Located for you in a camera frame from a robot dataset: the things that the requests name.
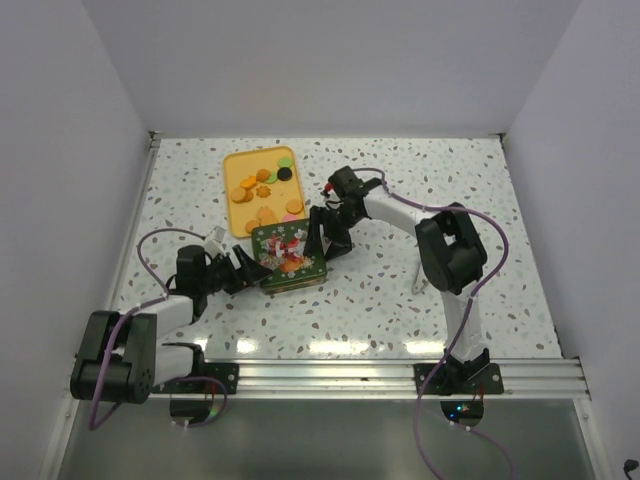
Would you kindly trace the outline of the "green gold cookie tin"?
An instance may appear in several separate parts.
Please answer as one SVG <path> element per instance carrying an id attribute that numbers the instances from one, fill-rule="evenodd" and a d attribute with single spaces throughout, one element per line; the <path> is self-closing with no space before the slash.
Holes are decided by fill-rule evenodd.
<path id="1" fill-rule="evenodd" d="M 262 291 L 267 295 L 275 295 L 301 288 L 323 284 L 327 280 L 327 272 L 324 269 L 312 271 L 301 269 L 283 272 L 274 271 L 273 274 L 260 283 Z"/>

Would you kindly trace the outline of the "gold tin lid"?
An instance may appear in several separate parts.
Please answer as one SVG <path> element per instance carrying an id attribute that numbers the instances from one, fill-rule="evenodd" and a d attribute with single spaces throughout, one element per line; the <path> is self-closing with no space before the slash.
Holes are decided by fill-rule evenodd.
<path id="1" fill-rule="evenodd" d="M 303 255 L 307 230 L 307 219 L 255 228 L 251 234 L 254 260 L 273 272 L 301 269 L 324 269 L 327 272 L 324 257 L 308 258 Z"/>

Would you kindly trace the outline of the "black sandwich cookie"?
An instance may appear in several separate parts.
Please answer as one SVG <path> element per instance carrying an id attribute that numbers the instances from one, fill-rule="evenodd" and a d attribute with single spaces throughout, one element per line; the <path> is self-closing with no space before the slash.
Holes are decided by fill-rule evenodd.
<path id="1" fill-rule="evenodd" d="M 279 181 L 289 181 L 293 177 L 293 171 L 289 167 L 281 167 L 276 172 Z"/>

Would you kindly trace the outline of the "yellow plastic tray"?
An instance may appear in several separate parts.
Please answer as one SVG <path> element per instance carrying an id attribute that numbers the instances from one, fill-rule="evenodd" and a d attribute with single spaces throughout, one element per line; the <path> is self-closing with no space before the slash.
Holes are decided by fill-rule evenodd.
<path id="1" fill-rule="evenodd" d="M 278 160 L 285 156 L 293 159 L 290 167 L 293 177 L 289 181 L 279 181 L 276 175 L 280 168 Z M 298 219 L 307 217 L 295 154 L 288 146 L 227 155 L 223 160 L 223 179 L 229 230 L 237 238 L 249 237 L 257 226 L 281 223 L 282 218 L 290 214 L 286 203 L 294 198 L 304 205 L 294 215 Z"/>

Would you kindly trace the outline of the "metal tongs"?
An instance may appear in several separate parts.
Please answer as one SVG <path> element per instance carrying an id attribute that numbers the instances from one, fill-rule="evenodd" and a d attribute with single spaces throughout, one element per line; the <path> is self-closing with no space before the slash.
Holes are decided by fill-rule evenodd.
<path id="1" fill-rule="evenodd" d="M 416 272 L 415 272 L 414 280 L 411 287 L 411 291 L 413 295 L 420 294 L 429 286 L 429 281 L 426 277 L 423 264 L 422 264 L 419 244 L 416 244 L 416 254 L 417 254 Z"/>

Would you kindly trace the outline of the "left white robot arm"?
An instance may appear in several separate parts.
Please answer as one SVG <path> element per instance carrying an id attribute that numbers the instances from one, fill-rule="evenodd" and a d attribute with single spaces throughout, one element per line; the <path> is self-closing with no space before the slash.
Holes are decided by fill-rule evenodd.
<path id="1" fill-rule="evenodd" d="M 272 275 L 242 247 L 236 258 L 211 256 L 204 247 L 178 250 L 174 286 L 163 296 L 127 312 L 93 312 L 76 353 L 70 392 L 77 400 L 143 403 L 153 387 L 173 380 L 185 392 L 201 390 L 208 379 L 203 354 L 196 345 L 162 344 L 162 336 L 197 322 L 208 297 L 236 294 Z"/>

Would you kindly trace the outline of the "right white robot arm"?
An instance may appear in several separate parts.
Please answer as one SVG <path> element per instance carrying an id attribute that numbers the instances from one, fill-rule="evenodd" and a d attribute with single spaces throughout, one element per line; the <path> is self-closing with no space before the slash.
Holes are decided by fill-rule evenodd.
<path id="1" fill-rule="evenodd" d="M 442 297 L 448 332 L 445 379 L 454 391 L 470 391 L 490 357 L 474 308 L 487 254 L 469 214 L 458 203 L 421 207 L 380 188 L 346 193 L 336 207 L 311 208 L 304 253 L 321 253 L 327 261 L 349 253 L 350 230 L 362 220 L 384 222 L 417 241 L 420 270 Z"/>

